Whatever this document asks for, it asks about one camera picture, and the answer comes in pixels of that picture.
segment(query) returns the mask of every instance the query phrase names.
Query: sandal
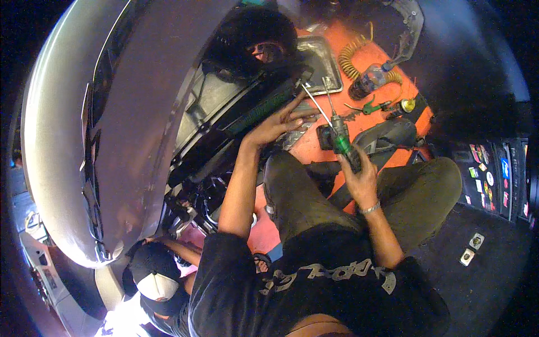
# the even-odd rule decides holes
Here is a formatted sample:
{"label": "sandal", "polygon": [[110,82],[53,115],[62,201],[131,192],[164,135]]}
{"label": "sandal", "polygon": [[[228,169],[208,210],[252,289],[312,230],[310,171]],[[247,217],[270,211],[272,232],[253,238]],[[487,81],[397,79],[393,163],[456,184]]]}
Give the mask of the sandal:
{"label": "sandal", "polygon": [[258,264],[259,261],[264,262],[266,264],[266,266],[267,266],[268,271],[270,270],[271,259],[267,254],[255,253],[255,254],[253,254],[253,259],[254,259],[254,265],[257,268],[257,274],[258,273],[264,273],[262,270],[260,270],[260,265]]}

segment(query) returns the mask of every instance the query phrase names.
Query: yellow coiled hose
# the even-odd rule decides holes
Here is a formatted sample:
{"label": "yellow coiled hose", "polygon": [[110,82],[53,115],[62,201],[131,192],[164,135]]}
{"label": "yellow coiled hose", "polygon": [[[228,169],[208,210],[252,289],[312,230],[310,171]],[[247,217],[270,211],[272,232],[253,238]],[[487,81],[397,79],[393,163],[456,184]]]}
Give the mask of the yellow coiled hose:
{"label": "yellow coiled hose", "polygon": [[[363,35],[356,37],[354,40],[350,41],[341,50],[337,58],[337,62],[341,66],[343,73],[346,75],[346,77],[352,80],[353,82],[352,87],[357,86],[355,81],[361,75],[361,72],[358,69],[356,69],[356,67],[354,67],[354,65],[352,64],[352,57],[354,56],[355,52],[358,49],[372,42],[374,38],[374,27],[372,25],[372,22],[369,22],[369,26],[370,26],[370,35],[371,35],[370,39],[367,40]],[[402,94],[403,79],[398,72],[390,70],[387,72],[386,83],[392,83],[392,82],[398,83],[401,85],[399,95],[393,100],[393,102],[395,102]],[[352,99],[355,99],[355,100],[361,99],[360,97],[355,97],[353,93],[349,92],[349,94],[352,97]]]}
{"label": "yellow coiled hose", "polygon": [[352,56],[354,56],[356,50],[371,43],[374,37],[372,22],[369,22],[369,25],[371,33],[370,40],[367,40],[363,35],[356,37],[341,50],[337,58],[337,62],[341,66],[343,73],[352,81],[355,81],[361,75],[359,70],[352,64]]}

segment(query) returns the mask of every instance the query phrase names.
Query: dark pants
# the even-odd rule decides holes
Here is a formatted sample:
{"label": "dark pants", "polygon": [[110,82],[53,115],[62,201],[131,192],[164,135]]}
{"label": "dark pants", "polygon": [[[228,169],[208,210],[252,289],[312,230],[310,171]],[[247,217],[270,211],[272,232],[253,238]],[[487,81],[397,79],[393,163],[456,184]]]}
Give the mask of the dark pants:
{"label": "dark pants", "polygon": [[[377,185],[384,214],[405,252],[435,234],[462,191],[457,165],[444,157],[384,169]],[[283,243],[323,223],[364,230],[364,219],[333,206],[288,152],[275,153],[268,159],[264,192]]]}

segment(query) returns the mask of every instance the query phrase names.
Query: knee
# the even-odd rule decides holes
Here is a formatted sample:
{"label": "knee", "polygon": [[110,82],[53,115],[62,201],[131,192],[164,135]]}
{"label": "knee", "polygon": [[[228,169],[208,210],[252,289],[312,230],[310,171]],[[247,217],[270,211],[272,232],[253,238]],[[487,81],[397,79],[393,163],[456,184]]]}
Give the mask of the knee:
{"label": "knee", "polygon": [[462,176],[457,164],[449,158],[438,157],[431,161],[431,165],[440,184],[455,200],[458,200],[462,193]]}
{"label": "knee", "polygon": [[277,151],[269,156],[264,166],[264,177],[280,175],[301,168],[301,163],[290,153],[284,150]]}

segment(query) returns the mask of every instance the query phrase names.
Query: screwdriver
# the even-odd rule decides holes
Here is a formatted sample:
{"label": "screwdriver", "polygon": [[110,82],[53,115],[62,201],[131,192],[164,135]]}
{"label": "screwdriver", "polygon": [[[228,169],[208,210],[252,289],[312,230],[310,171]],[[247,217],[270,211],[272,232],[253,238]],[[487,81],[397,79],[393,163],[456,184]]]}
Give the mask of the screwdriver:
{"label": "screwdriver", "polygon": [[331,115],[332,116],[337,116],[337,111],[335,111],[335,107],[333,106],[331,96],[329,95],[329,89],[328,89],[329,78],[327,76],[322,77],[322,83],[324,83],[324,89],[326,90],[326,94],[328,95],[329,105],[331,106]]}
{"label": "screwdriver", "polygon": [[316,100],[310,94],[309,90],[307,90],[305,85],[303,85],[303,83],[301,83],[301,86],[303,87],[303,90],[305,90],[305,92],[307,92],[307,95],[309,95],[309,97],[313,100],[314,105],[316,105],[316,107],[318,108],[318,110],[320,111],[322,116],[324,116],[325,120],[329,124],[329,127],[333,130],[333,132],[335,134],[335,139],[334,139],[334,145],[333,146],[335,147],[335,149],[337,149],[340,153],[342,153],[344,155],[344,157],[346,158],[346,160],[350,163],[350,166],[352,168],[352,172],[358,173],[359,171],[361,171],[360,154],[350,144],[350,140],[348,139],[348,137],[346,135],[339,134],[335,130],[335,127],[333,127],[333,124],[331,123],[329,118],[324,113],[324,110],[322,110],[320,105],[318,105],[318,102],[316,102]]}

